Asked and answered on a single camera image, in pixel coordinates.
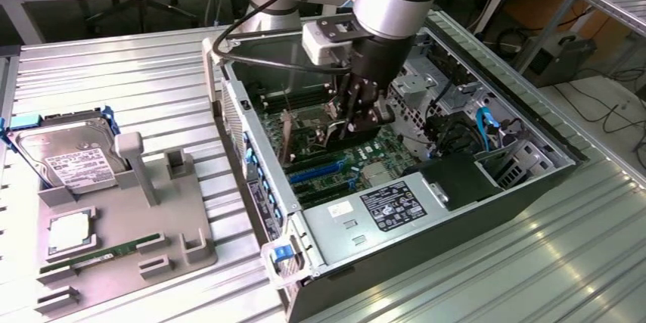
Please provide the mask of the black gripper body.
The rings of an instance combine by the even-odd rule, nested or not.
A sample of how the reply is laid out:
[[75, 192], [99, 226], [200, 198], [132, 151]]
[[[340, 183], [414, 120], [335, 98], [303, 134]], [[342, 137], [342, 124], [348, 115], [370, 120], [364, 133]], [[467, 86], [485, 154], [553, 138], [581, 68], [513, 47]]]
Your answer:
[[386, 39], [371, 36], [355, 40], [351, 48], [351, 75], [375, 82], [379, 89], [386, 89], [398, 77], [415, 37]]

